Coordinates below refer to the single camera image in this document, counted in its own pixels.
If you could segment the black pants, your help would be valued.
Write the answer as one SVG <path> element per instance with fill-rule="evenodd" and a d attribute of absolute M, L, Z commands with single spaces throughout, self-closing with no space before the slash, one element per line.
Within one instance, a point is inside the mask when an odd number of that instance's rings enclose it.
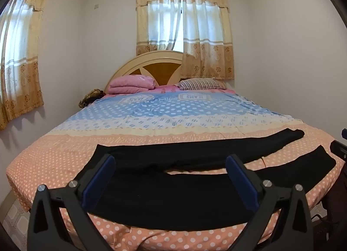
<path fill-rule="evenodd" d="M 105 155 L 113 157 L 82 193 L 83 208 L 95 216 L 142 229 L 198 231 L 248 222 L 263 193 L 234 167 L 286 153 L 308 134 L 286 128 L 258 138 L 151 144 L 98 145 L 77 174 L 80 181 Z"/>

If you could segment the polka dot bed cover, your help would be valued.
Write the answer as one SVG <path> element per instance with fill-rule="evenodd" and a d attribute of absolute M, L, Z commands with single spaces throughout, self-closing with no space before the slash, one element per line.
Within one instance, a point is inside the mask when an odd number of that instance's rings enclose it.
<path fill-rule="evenodd" d="M 305 135 L 246 167 L 255 171 L 283 165 L 322 145 L 336 160 L 336 165 L 306 193 L 312 209 L 332 188 L 344 165 L 344 161 L 329 149 L 334 138 L 229 90 L 147 91 L 106 96 L 24 149 L 7 167 L 7 178 L 24 210 L 28 211 L 38 185 L 65 186 L 91 159 L 98 144 L 144 145 L 265 137 L 286 128 L 300 129 Z M 164 231 L 127 227 L 97 216 L 90 217 L 113 250 L 227 250 L 246 225 L 243 221 L 226 228 Z"/>

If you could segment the striped pillow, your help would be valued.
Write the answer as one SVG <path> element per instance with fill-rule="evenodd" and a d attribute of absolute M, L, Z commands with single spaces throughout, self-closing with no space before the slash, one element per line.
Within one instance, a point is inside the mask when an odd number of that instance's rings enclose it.
<path fill-rule="evenodd" d="M 176 86 L 180 90 L 226 90 L 224 82 L 213 78 L 195 78 L 180 81 Z"/>

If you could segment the beige curtain side window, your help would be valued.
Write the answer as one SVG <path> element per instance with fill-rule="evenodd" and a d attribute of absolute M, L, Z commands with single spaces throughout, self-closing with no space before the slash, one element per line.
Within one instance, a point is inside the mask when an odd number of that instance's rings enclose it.
<path fill-rule="evenodd" d="M 1 129 L 44 105 L 38 71 L 46 0 L 9 0 L 1 13 Z"/>

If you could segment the brown patterned bag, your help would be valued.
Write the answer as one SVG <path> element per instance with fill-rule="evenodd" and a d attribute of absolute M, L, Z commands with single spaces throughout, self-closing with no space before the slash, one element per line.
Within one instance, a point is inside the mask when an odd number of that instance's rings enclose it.
<path fill-rule="evenodd" d="M 103 90 L 100 89 L 94 89 L 93 91 L 89 92 L 80 102 L 79 107 L 85 108 L 88 107 L 88 105 L 92 104 L 94 101 L 101 99 L 106 94 Z"/>

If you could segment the folded pink blanket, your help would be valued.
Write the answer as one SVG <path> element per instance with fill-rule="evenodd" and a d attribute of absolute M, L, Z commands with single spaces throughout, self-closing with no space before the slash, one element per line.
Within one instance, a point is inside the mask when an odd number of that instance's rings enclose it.
<path fill-rule="evenodd" d="M 153 90 L 157 86 L 154 78 L 144 75 L 125 75 L 113 79 L 107 89 L 108 94 L 134 94 Z"/>

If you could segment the beige wooden headboard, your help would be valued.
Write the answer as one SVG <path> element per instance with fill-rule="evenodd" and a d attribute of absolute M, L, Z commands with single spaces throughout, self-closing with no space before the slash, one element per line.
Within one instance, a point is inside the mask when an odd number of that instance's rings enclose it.
<path fill-rule="evenodd" d="M 104 92 L 108 92 L 113 79 L 130 74 L 152 77 L 159 86 L 177 84 L 181 80 L 182 59 L 183 53 L 169 50 L 159 50 L 139 55 L 125 63 L 114 73 Z"/>

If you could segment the beige curtain back window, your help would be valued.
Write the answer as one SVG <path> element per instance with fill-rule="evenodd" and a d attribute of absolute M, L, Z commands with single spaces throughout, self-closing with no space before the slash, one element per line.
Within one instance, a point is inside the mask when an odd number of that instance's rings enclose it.
<path fill-rule="evenodd" d="M 234 79 L 227 0 L 136 0 L 136 54 L 183 45 L 181 78 Z"/>

